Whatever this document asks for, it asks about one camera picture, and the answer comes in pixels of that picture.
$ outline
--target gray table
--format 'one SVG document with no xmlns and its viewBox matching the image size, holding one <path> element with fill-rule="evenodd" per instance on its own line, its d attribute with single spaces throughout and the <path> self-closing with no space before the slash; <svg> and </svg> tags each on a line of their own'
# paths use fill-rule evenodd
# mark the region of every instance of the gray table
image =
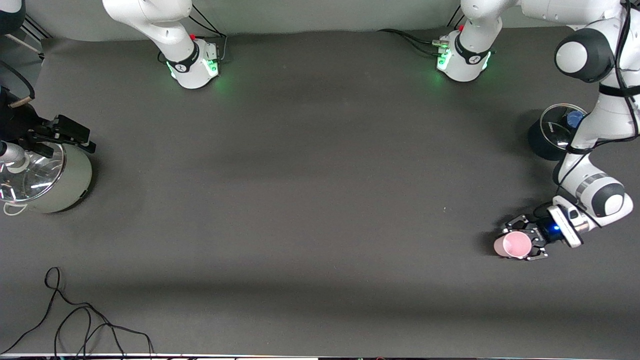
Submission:
<svg viewBox="0 0 640 360">
<path fill-rule="evenodd" d="M 554 68 L 569 31 L 505 30 L 469 84 L 386 33 L 234 37 L 199 90 L 150 42 L 47 44 L 35 105 L 91 128 L 97 182 L 70 211 L 0 217 L 0 344 L 38 321 L 58 265 L 72 299 L 164 353 L 637 359 L 640 212 L 543 261 L 491 251 L 555 190 L 528 125 L 595 103 Z M 640 199 L 637 150 L 593 161 Z M 50 352 L 68 311 L 15 351 Z"/>
</svg>

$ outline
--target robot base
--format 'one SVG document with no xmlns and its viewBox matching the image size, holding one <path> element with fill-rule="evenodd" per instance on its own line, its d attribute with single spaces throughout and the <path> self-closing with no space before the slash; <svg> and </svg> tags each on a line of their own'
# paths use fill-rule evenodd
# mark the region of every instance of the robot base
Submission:
<svg viewBox="0 0 640 360">
<path fill-rule="evenodd" d="M 167 63 L 171 76 L 178 81 L 178 84 L 187 89 L 201 88 L 218 76 L 219 64 L 216 44 L 210 44 L 202 39 L 196 39 L 194 43 L 200 49 L 200 53 L 189 71 L 177 72 Z"/>
<path fill-rule="evenodd" d="M 456 37 L 460 35 L 460 31 L 455 30 L 449 33 L 448 35 L 444 35 L 440 37 L 440 41 L 447 41 L 449 44 L 454 44 Z M 487 61 L 491 56 L 489 53 L 485 59 L 481 59 L 478 63 L 469 65 L 467 61 L 462 57 L 462 55 L 458 54 L 455 46 L 450 45 L 449 48 L 441 54 L 438 58 L 437 69 L 444 72 L 451 79 L 455 81 L 459 81 L 461 83 L 466 83 L 472 80 L 475 80 L 480 73 L 486 69 Z"/>
</svg>

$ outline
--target pink cup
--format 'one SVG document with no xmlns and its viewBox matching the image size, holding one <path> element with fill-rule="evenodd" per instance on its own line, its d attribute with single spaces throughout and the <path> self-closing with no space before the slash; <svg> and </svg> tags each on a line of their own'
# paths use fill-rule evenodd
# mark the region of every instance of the pink cup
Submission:
<svg viewBox="0 0 640 360">
<path fill-rule="evenodd" d="M 502 235 L 493 243 L 493 248 L 505 258 L 522 259 L 529 255 L 532 244 L 529 237 L 520 231 L 513 231 Z"/>
</svg>

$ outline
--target white wall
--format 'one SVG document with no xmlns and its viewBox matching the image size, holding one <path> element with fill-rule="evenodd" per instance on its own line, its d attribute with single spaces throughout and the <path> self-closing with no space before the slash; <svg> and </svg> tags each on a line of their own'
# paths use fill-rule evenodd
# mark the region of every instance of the white wall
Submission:
<svg viewBox="0 0 640 360">
<path fill-rule="evenodd" d="M 446 25 L 456 0 L 193 0 L 222 32 L 297 33 L 303 31 L 370 31 L 381 28 L 427 29 Z M 55 37 L 103 41 L 144 36 L 113 21 L 102 0 L 26 0 L 27 12 Z M 549 26 L 527 19 L 519 8 L 503 16 L 505 27 Z M 187 30 L 206 35 L 189 19 Z"/>
</svg>

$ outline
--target cable connector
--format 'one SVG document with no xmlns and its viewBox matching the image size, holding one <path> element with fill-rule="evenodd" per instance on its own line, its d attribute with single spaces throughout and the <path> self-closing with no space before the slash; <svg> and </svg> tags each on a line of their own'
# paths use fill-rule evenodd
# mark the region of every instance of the cable connector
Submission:
<svg viewBox="0 0 640 360">
<path fill-rule="evenodd" d="M 432 40 L 431 41 L 431 45 L 435 46 L 435 47 L 440 47 L 442 49 L 448 49 L 449 48 L 449 42 L 446 40 Z"/>
</svg>

